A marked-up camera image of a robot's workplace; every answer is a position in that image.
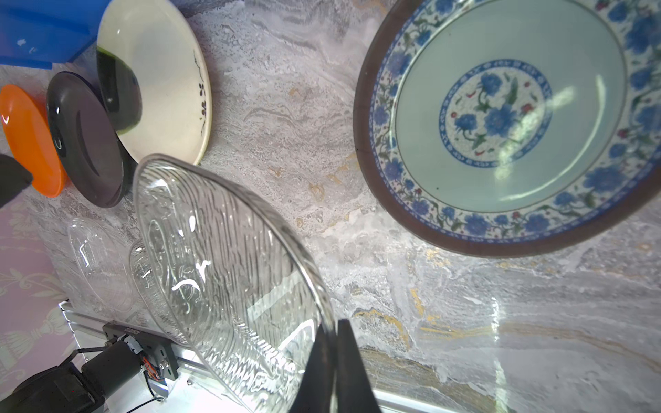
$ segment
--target cable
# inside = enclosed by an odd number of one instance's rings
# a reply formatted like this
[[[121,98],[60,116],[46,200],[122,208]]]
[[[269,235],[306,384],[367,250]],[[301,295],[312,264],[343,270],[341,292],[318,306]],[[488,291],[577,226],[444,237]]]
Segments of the cable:
[[[145,404],[149,404],[149,403],[153,402],[154,400],[158,400],[158,401],[160,402],[161,400],[163,400],[163,397],[153,397],[153,398],[150,398],[149,400],[147,400],[147,401],[144,402],[143,404],[140,404],[139,406],[136,406],[136,407],[132,408],[131,410],[129,410],[129,411],[126,412],[126,413],[135,412],[137,409],[141,408],[141,407],[144,406]]]
[[[69,357],[67,357],[66,359],[64,359],[64,361],[60,364],[60,366],[62,366],[62,365],[67,365],[67,364],[71,363],[71,361],[73,361],[73,359],[74,359],[76,356],[78,356],[79,354],[81,354],[81,353],[103,352],[103,351],[105,351],[105,350],[107,350],[107,349],[108,349],[107,347],[77,348],[76,350],[73,350],[73,351],[71,352],[71,355],[70,355]]]
[[[154,391],[151,390],[151,386],[149,385],[149,377],[147,376],[147,370],[143,371],[142,374],[145,376],[145,383],[147,383],[147,388],[149,389],[151,396],[156,397],[156,394],[154,394]]]

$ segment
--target floral pattern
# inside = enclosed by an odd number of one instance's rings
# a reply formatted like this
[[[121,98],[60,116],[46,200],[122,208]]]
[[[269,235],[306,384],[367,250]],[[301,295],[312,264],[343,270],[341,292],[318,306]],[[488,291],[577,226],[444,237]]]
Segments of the floral pattern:
[[[0,209],[0,400],[75,347],[58,303],[62,285],[22,196]]]
[[[493,168],[514,162],[546,133],[552,113],[545,102],[552,95],[546,78],[530,64],[512,59],[480,64],[443,101],[441,140],[466,165]]]
[[[488,1],[492,0],[460,3],[427,0],[414,12],[395,37],[377,75],[369,119],[370,139],[382,179],[397,202],[419,221],[447,236],[472,242],[522,243],[550,237],[596,218],[621,201],[659,163],[661,104],[657,102],[661,100],[661,12],[658,2],[653,0],[577,0],[594,10],[625,50],[630,87],[616,132],[586,173],[558,194],[514,211],[477,213],[444,204],[418,185],[401,161],[391,120],[396,107],[397,85],[403,80],[414,56],[444,24]],[[546,88],[542,85],[545,80],[538,83],[538,75],[531,75],[532,80],[524,79],[530,75],[525,71],[511,75],[512,68],[513,65],[503,65],[496,69],[493,66],[484,68],[480,72],[473,69],[451,89],[449,96],[456,94],[457,98],[467,98],[473,90],[460,91],[460,88],[471,83],[476,95],[481,94],[477,104],[466,106],[463,111],[450,110],[450,104],[455,100],[448,102],[445,118],[440,116],[440,128],[445,121],[446,134],[459,138],[459,141],[452,141],[453,145],[459,145],[464,136],[476,139],[479,135],[484,135],[485,141],[476,149],[487,147],[490,142],[502,142],[506,140],[504,136],[512,136],[516,120],[522,116],[537,114],[541,118],[537,131],[543,128],[542,122],[550,120],[543,107],[540,108],[545,100]],[[517,99],[510,102],[507,97],[515,78]],[[522,91],[530,87],[539,88],[535,96],[537,100],[520,100],[527,99],[529,94],[524,96]],[[517,147],[526,147],[537,137],[538,133],[528,136],[528,141]],[[474,151],[475,141],[466,141]],[[523,155],[523,149],[518,149],[514,156],[519,154]]]

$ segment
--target pink wallpaper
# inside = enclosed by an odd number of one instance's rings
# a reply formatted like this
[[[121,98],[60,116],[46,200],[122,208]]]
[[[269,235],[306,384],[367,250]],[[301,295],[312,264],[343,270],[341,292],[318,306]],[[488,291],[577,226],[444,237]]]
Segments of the pink wallpaper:
[[[0,209],[0,400],[75,348],[58,307],[65,296],[36,230],[20,196]]]

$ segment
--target clear glass bowl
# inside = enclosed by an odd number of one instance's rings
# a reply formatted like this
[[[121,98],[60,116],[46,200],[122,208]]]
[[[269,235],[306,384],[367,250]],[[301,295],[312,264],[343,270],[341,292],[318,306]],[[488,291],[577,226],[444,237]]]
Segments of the clear glass bowl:
[[[174,158],[146,158],[134,197],[159,288],[147,289],[162,295],[145,300],[150,311],[248,409],[287,412],[318,327],[334,336],[309,253],[257,195]]]
[[[136,299],[124,267],[126,251],[93,219],[74,218],[67,231],[82,280],[113,316],[123,319],[120,315],[128,314]]]
[[[149,310],[156,324],[175,342],[187,346],[186,337],[182,334],[176,321],[172,319],[172,314],[163,299],[163,293],[161,293],[154,273],[151,271],[149,256],[141,239],[131,246],[129,265],[137,292],[145,301],[147,310]]]

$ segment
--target orange plate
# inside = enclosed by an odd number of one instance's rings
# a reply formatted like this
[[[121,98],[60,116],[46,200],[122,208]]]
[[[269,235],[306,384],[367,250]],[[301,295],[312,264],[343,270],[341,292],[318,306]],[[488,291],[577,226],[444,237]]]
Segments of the orange plate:
[[[50,198],[58,196],[67,175],[44,110],[20,87],[5,85],[0,91],[0,116],[11,153],[32,174],[34,189]]]

